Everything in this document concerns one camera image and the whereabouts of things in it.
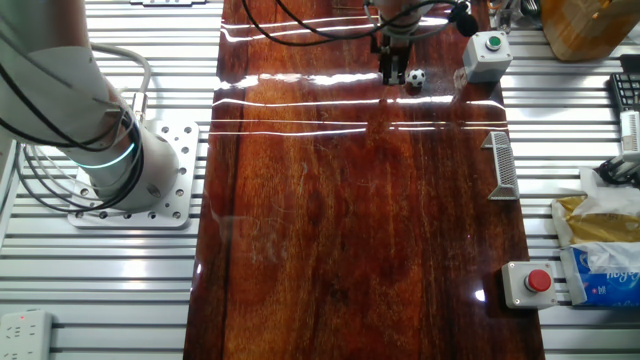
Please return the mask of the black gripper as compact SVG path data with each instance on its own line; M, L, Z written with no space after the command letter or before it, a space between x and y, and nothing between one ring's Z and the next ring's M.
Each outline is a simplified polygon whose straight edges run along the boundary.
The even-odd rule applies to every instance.
M370 36L370 50L378 56L379 72L382 75L383 84L405 84L406 62L411 56L412 46L412 40L385 34Z

